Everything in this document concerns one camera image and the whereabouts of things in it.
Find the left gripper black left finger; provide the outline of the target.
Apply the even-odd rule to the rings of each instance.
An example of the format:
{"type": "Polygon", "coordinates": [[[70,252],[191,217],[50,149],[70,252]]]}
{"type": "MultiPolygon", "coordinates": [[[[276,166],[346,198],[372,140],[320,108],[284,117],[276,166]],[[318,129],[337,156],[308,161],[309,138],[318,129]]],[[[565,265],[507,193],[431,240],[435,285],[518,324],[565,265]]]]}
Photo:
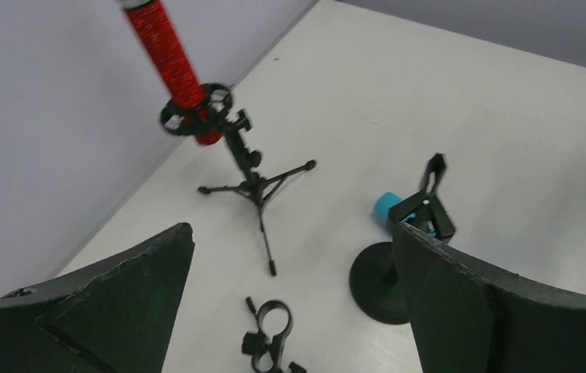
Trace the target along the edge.
{"type": "Polygon", "coordinates": [[[179,223],[0,297],[0,372],[160,372],[193,254],[179,223]]]}

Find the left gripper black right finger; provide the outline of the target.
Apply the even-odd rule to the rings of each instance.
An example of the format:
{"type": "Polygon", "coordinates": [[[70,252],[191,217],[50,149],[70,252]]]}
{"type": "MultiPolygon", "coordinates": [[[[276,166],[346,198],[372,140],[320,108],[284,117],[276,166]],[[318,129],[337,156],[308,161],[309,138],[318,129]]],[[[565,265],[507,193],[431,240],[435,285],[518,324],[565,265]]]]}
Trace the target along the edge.
{"type": "Polygon", "coordinates": [[[393,257],[425,372],[586,372],[586,295],[530,280],[407,225],[393,257]]]}

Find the black shock-mount tripod stand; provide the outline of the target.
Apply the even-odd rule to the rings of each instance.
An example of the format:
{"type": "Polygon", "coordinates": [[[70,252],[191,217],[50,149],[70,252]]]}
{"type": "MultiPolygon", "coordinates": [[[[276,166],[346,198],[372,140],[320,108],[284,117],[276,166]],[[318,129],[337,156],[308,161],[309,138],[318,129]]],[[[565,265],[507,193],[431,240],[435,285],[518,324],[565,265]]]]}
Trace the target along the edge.
{"type": "Polygon", "coordinates": [[[167,102],[159,115],[161,127],[168,134],[177,137],[201,136],[211,134],[213,131],[219,132],[243,175],[243,181],[236,186],[199,186],[197,191],[204,195],[234,192],[254,204],[265,243],[270,275],[275,277],[277,268],[267,238],[263,211],[284,181],[293,175],[314,169],[317,161],[309,160],[302,166],[272,178],[263,177],[257,172],[262,161],[262,153],[249,149],[241,135],[242,131],[247,132],[252,129],[246,111],[239,110],[235,120],[228,118],[234,103],[232,90],[217,82],[203,84],[201,88],[204,90],[204,98],[201,104],[194,108],[184,109],[177,106],[173,99],[167,102]]]}

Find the black round-base mic stand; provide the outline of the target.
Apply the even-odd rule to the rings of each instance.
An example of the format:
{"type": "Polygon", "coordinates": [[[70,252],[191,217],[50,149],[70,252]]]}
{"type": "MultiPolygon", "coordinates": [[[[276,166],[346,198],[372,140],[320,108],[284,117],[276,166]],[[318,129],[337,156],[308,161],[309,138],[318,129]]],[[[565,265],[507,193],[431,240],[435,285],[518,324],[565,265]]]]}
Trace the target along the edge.
{"type": "MultiPolygon", "coordinates": [[[[374,204],[377,221],[388,232],[407,223],[447,243],[456,233],[438,196],[438,187],[447,169],[445,156],[434,154],[427,162],[419,190],[403,199],[397,194],[383,194],[374,204]]],[[[349,288],[359,309],[375,321],[402,325],[410,321],[399,283],[391,242],[377,242],[363,249],[349,273],[349,288]]]]}

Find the red glitter microphone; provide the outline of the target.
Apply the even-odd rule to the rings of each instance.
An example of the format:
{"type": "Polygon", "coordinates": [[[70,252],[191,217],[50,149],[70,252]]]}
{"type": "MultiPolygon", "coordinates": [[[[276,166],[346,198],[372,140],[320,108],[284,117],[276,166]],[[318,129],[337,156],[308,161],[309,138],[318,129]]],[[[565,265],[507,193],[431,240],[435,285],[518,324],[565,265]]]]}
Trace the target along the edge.
{"type": "Polygon", "coordinates": [[[217,143],[215,110],[209,93],[197,79],[175,28],[161,1],[120,1],[128,22],[171,95],[159,121],[174,136],[194,136],[199,145],[217,143]]]}

